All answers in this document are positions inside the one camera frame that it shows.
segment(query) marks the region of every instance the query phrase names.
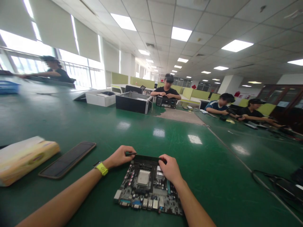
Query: green partition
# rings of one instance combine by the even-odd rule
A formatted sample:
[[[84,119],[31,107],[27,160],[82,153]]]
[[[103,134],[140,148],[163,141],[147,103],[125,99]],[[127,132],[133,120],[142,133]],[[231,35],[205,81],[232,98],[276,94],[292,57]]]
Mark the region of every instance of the green partition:
[[[276,107],[276,105],[270,104],[270,103],[266,103],[264,105],[262,105],[258,111],[260,113],[262,113],[263,115],[267,115],[269,116],[271,114],[271,112],[274,110],[274,108]]]
[[[130,84],[136,85],[136,86],[145,86],[147,88],[155,88],[155,82],[151,80],[145,80],[137,77],[131,77],[130,78]]]
[[[193,93],[192,93],[192,97],[199,98],[199,99],[208,99],[209,94],[210,94],[210,92],[194,89]]]
[[[112,84],[128,84],[128,76],[120,73],[111,73]]]
[[[193,89],[192,88],[184,88],[184,90],[183,90],[183,96],[185,98],[188,98],[189,100],[192,97],[192,93],[193,93]]]
[[[219,97],[220,97],[220,94],[215,94],[215,93],[212,93],[212,94],[211,94],[211,98],[210,98],[210,100],[211,100],[211,101],[213,101],[213,100],[218,100],[218,99],[219,99]]]

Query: black phone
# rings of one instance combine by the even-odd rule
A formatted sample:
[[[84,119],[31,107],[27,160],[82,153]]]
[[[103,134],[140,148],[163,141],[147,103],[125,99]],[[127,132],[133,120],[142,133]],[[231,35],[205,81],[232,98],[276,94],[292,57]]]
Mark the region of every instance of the black phone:
[[[77,146],[69,150],[67,153],[42,170],[38,175],[51,179],[62,178],[95,146],[96,143],[86,141],[79,143]]]

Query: paper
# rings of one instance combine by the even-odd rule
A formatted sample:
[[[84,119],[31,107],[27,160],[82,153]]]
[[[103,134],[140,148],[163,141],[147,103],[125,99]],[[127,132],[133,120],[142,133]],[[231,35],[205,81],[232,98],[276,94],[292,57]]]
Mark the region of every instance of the paper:
[[[11,144],[0,150],[0,164],[10,160],[14,156],[22,153],[22,151],[44,141],[43,138],[36,136],[18,143]]]

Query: cap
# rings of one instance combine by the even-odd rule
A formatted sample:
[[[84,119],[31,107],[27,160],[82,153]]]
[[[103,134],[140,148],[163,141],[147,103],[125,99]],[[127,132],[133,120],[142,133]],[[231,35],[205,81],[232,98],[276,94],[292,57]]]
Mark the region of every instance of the cap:
[[[250,99],[248,104],[265,104],[266,102],[262,99]]]

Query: wall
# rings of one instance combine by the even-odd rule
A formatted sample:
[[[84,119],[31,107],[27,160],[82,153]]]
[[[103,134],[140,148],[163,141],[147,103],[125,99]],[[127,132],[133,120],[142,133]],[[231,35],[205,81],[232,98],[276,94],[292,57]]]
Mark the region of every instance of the wall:
[[[303,84],[303,74],[284,74],[277,84]]]

